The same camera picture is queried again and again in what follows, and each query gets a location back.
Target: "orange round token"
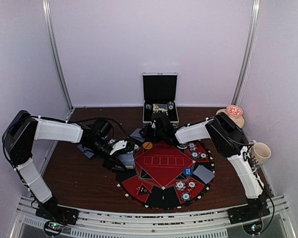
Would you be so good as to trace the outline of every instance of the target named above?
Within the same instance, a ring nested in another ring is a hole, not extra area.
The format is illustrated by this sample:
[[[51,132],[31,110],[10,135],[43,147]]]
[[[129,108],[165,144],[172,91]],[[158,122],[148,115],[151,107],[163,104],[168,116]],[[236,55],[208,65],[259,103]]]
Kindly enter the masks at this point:
[[[152,143],[151,142],[145,142],[143,144],[144,149],[149,150],[152,148]]]

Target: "triangle symbol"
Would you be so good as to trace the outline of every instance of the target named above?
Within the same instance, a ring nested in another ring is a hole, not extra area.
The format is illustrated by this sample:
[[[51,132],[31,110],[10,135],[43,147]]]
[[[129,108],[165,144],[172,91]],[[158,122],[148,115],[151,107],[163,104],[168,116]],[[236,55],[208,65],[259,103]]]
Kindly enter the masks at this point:
[[[150,191],[143,184],[141,184],[140,189],[138,191],[138,195],[149,194]]]
[[[141,168],[140,178],[142,179],[152,179],[152,177],[143,169]]]
[[[182,173],[175,180],[186,180],[187,177]]]

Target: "blue round token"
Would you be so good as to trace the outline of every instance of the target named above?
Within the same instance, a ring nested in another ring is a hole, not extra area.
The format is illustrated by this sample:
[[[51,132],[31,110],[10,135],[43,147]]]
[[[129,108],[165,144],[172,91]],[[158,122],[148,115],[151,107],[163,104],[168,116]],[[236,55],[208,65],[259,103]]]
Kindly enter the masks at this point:
[[[192,176],[192,174],[193,174],[193,169],[191,169],[191,168],[184,168],[184,170],[183,170],[183,174],[184,174],[185,176]]]

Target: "white mug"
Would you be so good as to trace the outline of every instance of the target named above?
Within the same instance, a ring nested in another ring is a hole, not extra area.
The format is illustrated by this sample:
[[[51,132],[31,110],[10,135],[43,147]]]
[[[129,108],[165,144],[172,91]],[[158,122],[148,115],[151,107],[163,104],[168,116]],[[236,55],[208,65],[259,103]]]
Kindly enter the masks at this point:
[[[272,155],[268,145],[262,142],[251,141],[254,145],[249,149],[249,155],[256,167],[262,166]]]

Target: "cup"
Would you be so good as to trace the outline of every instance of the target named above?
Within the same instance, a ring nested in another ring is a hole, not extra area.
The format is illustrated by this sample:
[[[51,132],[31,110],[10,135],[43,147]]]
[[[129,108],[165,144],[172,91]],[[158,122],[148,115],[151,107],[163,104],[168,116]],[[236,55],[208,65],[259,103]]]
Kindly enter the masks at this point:
[[[254,145],[249,150],[249,154],[256,167],[260,167],[269,159],[272,155],[272,151],[268,145],[262,142],[254,142]]]

